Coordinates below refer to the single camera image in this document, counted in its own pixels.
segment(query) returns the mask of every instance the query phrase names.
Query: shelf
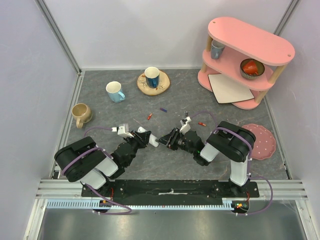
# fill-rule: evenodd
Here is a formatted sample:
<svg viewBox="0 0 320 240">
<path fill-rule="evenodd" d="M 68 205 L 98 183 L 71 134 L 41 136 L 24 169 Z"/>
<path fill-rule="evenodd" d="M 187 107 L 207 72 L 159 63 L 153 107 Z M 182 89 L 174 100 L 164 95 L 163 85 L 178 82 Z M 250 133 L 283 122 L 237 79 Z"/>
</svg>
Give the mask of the shelf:
<svg viewBox="0 0 320 240">
<path fill-rule="evenodd" d="M 207 67 L 206 72 L 202 72 L 201 70 L 199 71 L 198 82 L 202 87 L 212 92 L 210 82 L 209 82 L 209 77 L 208 77 L 209 74 L 220 74 L 220 73 L 210 67 Z M 259 91 L 255 91 L 255 90 L 251 90 L 251 92 L 254 97 L 258 96 L 259 94 Z M 245 110 L 254 109 L 259 105 L 258 103 L 255 102 L 255 99 L 233 102 L 232 104 L 240 109 L 245 109 Z"/>
<path fill-rule="evenodd" d="M 249 89 L 256 91 L 265 91 L 270 89 L 273 84 L 269 83 L 268 79 L 272 75 L 273 71 L 267 65 L 264 65 L 264 74 L 257 79 L 248 80 L 241 76 L 240 63 L 242 60 L 247 58 L 248 56 L 227 46 L 224 48 L 221 57 L 217 60 L 211 58 L 210 51 L 204 50 L 202 53 L 202 59 L 208 67 L 228 76 Z"/>
<path fill-rule="evenodd" d="M 251 90 L 253 96 L 256 98 L 259 94 L 259 91 L 254 91 Z M 244 109 L 244 110 L 250 110 L 250 109 L 254 109 L 256 108 L 259 103 L 255 102 L 255 99 L 250 99 L 250 100 L 246 100 L 246 101 L 238 101 L 238 102 L 233 102 L 233 105 L 235 105 L 236 107 L 240 108 L 240 109 Z"/>
<path fill-rule="evenodd" d="M 208 25 L 208 34 L 214 40 L 271 66 L 286 65 L 295 56 L 294 47 L 286 39 L 234 17 L 213 19 Z"/>
</svg>

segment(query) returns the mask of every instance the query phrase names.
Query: orange marker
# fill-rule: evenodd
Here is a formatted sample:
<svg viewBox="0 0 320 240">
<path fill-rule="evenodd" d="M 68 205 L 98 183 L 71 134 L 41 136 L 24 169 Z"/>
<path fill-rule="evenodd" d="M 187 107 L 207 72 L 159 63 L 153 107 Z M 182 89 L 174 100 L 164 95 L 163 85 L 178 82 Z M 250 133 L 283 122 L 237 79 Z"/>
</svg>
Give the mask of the orange marker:
<svg viewBox="0 0 320 240">
<path fill-rule="evenodd" d="M 147 117 L 147 120 L 149 120 L 152 116 L 152 113 L 150 113 L 150 115 Z"/>
</svg>

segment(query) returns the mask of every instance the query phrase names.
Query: pink plate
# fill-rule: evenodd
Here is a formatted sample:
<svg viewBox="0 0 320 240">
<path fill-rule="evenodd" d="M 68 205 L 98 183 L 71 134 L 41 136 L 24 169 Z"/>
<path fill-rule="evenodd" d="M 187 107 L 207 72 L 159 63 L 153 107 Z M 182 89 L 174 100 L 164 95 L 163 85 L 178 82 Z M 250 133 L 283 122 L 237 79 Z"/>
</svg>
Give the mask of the pink plate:
<svg viewBox="0 0 320 240">
<path fill-rule="evenodd" d="M 266 129 L 264 126 L 253 123 L 244 125 L 242 127 L 251 131 L 256 137 L 252 150 L 253 159 L 268 159 L 275 153 L 276 139 L 268 129 Z"/>
</svg>

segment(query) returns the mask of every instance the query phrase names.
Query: metal bowl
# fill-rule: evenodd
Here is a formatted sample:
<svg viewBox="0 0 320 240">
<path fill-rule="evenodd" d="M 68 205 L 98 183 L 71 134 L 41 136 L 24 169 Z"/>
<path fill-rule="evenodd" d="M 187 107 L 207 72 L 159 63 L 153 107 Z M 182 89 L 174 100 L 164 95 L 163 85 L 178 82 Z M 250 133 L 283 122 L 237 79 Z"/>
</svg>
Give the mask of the metal bowl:
<svg viewBox="0 0 320 240">
<path fill-rule="evenodd" d="M 245 73 L 245 71 L 243 70 L 244 65 L 246 65 L 251 60 L 254 61 L 254 63 L 256 64 L 256 67 L 258 68 L 258 75 L 248 74 L 248 73 Z M 260 77 L 262 74 L 264 74 L 264 72 L 265 72 L 265 65 L 262 62 L 257 61 L 253 58 L 247 58 L 240 63 L 240 73 L 241 73 L 241 76 L 244 77 L 245 79 L 249 79 L 249 80 L 256 79 Z"/>
</svg>

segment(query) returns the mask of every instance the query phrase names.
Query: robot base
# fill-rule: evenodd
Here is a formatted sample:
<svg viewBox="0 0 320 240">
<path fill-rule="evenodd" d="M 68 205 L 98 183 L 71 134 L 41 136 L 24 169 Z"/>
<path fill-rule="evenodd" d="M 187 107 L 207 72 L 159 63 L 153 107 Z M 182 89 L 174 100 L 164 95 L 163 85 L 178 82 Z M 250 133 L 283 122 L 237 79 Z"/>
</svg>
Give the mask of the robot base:
<svg viewBox="0 0 320 240">
<path fill-rule="evenodd" d="M 98 192 L 123 205 L 222 205 L 222 198 L 258 198 L 258 185 L 254 181 L 234 191 L 232 184 L 220 180 L 115 180 L 102 186 Z M 86 186 L 82 197 L 97 197 Z"/>
</svg>

